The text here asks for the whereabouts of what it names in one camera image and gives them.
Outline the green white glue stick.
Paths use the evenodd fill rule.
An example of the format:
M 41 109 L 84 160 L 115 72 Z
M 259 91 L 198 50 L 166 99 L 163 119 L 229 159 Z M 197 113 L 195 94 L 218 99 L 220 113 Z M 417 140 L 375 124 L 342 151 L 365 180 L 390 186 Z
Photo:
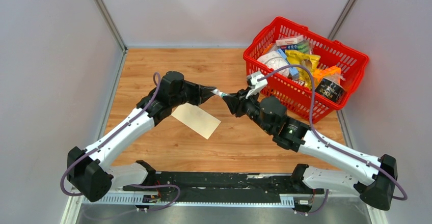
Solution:
M 219 89 L 214 89 L 214 90 L 212 90 L 211 92 L 212 92 L 213 94 L 215 94 L 215 95 L 221 97 L 221 98 L 223 98 L 223 97 L 225 97 L 225 96 L 231 96 L 231 94 L 229 94 L 229 93 L 225 93 L 225 92 L 222 92 L 222 91 L 219 90 Z

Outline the cream paper envelope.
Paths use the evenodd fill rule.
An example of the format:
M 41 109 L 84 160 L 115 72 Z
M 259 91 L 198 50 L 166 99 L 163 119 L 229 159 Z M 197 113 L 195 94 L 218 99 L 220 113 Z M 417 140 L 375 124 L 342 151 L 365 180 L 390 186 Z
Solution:
M 209 139 L 221 123 L 216 117 L 189 103 L 178 106 L 171 116 L 205 139 Z

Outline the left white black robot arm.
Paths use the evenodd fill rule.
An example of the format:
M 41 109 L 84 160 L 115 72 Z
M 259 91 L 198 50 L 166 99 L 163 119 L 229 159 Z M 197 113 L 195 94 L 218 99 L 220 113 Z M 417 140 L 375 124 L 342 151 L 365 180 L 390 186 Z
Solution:
M 185 80 L 182 73 L 154 73 L 155 88 L 143 97 L 131 113 L 114 129 L 84 149 L 72 148 L 67 155 L 67 169 L 60 179 L 61 191 L 68 196 L 85 196 L 95 202 L 110 190 L 138 185 L 151 190 L 156 177 L 141 163 L 113 166 L 113 162 L 136 139 L 152 130 L 173 108 L 183 104 L 201 105 L 214 95 L 224 96 L 216 87 Z

